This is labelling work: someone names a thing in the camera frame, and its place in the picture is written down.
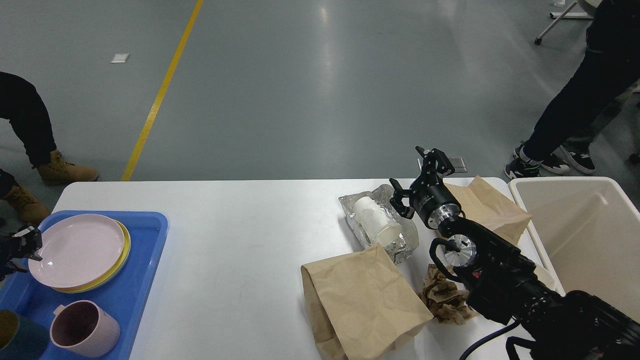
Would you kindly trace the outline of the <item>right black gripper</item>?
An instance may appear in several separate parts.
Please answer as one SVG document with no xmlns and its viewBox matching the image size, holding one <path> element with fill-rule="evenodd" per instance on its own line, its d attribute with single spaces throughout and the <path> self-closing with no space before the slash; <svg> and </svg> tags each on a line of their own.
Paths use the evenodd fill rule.
<svg viewBox="0 0 640 360">
<path fill-rule="evenodd" d="M 411 220 L 416 213 L 427 228 L 438 230 L 443 221 L 457 218 L 463 212 L 461 204 L 443 183 L 443 179 L 456 170 L 445 152 L 438 148 L 427 151 L 416 146 L 415 150 L 422 159 L 420 174 L 410 189 L 389 178 L 393 188 L 389 203 L 400 217 Z M 409 205 L 404 204 L 404 199 L 409 199 Z"/>
</svg>

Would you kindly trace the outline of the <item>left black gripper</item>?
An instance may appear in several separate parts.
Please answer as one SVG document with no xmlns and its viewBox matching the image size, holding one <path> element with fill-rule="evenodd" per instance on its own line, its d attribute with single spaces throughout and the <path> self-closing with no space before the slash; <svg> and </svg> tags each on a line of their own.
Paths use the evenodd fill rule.
<svg viewBox="0 0 640 360">
<path fill-rule="evenodd" d="M 30 259 L 41 262 L 38 251 L 42 248 L 42 233 L 38 227 L 24 226 L 13 234 L 0 240 L 0 281 L 16 273 L 18 267 L 12 259 Z"/>
</svg>

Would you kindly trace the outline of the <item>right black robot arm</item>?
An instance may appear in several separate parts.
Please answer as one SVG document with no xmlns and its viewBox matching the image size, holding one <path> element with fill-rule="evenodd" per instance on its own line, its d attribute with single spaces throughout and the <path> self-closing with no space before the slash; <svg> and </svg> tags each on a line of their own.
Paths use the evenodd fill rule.
<svg viewBox="0 0 640 360">
<path fill-rule="evenodd" d="M 444 184 L 455 167 L 437 148 L 416 146 L 422 159 L 419 176 L 404 189 L 390 179 L 390 205 L 403 218 L 418 215 L 437 231 L 429 256 L 448 280 L 469 291 L 467 305 L 503 328 L 469 346 L 461 359 L 478 347 L 522 326 L 531 336 L 510 336 L 505 348 L 510 360 L 517 347 L 528 349 L 533 360 L 637 360 L 640 355 L 638 322 L 585 291 L 565 295 L 548 288 L 535 274 L 536 265 L 521 250 L 468 219 L 461 203 Z"/>
</svg>

